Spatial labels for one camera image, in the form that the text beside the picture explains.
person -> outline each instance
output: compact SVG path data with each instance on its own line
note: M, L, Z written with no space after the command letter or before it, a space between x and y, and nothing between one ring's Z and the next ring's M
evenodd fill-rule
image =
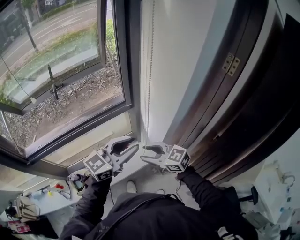
M111 180L93 180L60 239L258 239L255 228L236 212L222 190L202 178L193 167L188 166L177 178L189 188L200 210L184 206L174 195L125 193L101 220Z

brass hinge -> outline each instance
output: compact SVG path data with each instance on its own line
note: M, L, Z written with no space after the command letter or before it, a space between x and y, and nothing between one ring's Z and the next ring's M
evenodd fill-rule
M222 69L232 77L238 68L239 63L240 59L236 58L233 54L228 53Z

black sleeve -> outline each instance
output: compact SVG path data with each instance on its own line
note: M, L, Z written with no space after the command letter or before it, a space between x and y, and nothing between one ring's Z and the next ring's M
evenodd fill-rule
M97 182L93 177L87 180L88 187L77 202L74 215L64 226L60 239L70 240L72 236L83 239L101 221L111 181L110 178Z
M199 208L209 207L223 198L221 190L197 174L191 166L178 174L177 178L187 185L195 201L199 204Z
M244 240L257 240L255 228L233 208L233 204L224 196L223 191L199 174L193 167L188 167L178 174L177 178L183 181L199 204L201 212L208 218L213 218L216 231L225 226L229 233L241 236Z

cable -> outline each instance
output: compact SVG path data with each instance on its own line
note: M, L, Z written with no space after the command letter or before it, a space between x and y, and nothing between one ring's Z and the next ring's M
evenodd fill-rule
M176 194L179 197L179 199L183 202L183 200L181 199L180 195L178 194L179 189L181 188L181 181L179 181L179 187L176 189Z
M65 199L67 199L67 200L71 200L72 199L72 197L71 197L71 193L67 193L67 192L65 192L65 191L59 191L58 192L60 195L62 195Z
M5 214L9 220L13 220L14 216L17 214L17 211L13 207L13 203L11 201L9 201L9 207L5 209Z
M15 81L18 83L18 85L20 86L20 88L26 93L26 95L31 99L32 103L34 103L36 101L35 98L29 96L29 94L24 90L24 88L21 86L21 84L18 82L18 80L15 78L15 75L13 75L13 73L10 71L8 65L6 64L6 62L4 61L2 55L0 55L0 57L2 58L3 63L5 64L5 66L7 67L7 70L10 72L10 74L13 76L13 78L15 79Z
M160 188L159 190L162 190L163 192L165 192L162 188ZM159 190L157 190L156 193L157 193Z
M114 205L113 194L112 194L111 188L109 188L109 192L111 193L112 203L113 203L113 205Z

black chair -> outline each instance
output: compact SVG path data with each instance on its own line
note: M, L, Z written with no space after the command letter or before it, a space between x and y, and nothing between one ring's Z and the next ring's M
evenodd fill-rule
M236 190L233 186L223 190L225 197L232 203L234 210L237 213L241 213L240 202L253 201L253 205L258 202L258 192L255 187L251 188L251 195L239 198Z

